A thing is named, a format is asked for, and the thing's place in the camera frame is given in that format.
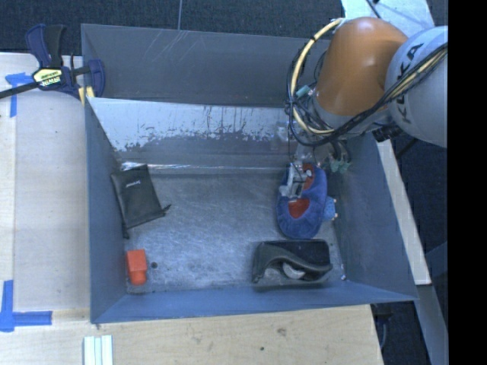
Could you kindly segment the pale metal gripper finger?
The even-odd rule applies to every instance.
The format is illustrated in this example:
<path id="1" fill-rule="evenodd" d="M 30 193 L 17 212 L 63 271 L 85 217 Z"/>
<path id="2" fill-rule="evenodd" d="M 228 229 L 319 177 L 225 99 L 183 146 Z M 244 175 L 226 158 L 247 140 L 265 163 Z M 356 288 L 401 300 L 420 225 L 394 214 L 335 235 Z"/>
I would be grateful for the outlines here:
<path id="1" fill-rule="evenodd" d="M 313 167 L 303 167 L 303 173 L 301 177 L 300 193 L 307 191 L 314 184 L 315 170 Z"/>
<path id="2" fill-rule="evenodd" d="M 293 163 L 286 169 L 284 183 L 281 185 L 281 196 L 297 198 L 301 195 L 301 171 Z"/>

